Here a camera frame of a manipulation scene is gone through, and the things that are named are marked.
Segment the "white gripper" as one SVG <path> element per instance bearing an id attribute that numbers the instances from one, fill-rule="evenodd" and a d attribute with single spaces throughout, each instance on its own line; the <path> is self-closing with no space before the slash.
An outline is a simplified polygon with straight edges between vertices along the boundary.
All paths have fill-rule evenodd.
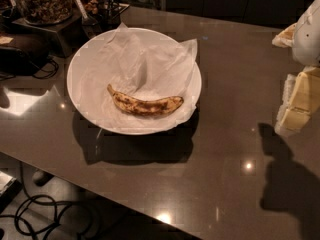
<path id="1" fill-rule="evenodd" d="M 272 44 L 292 47 L 294 60 L 306 66 L 298 75 L 289 74 L 284 82 L 274 130 L 289 137 L 299 133 L 320 108 L 320 0 L 314 0 L 297 24 L 282 30 Z"/>

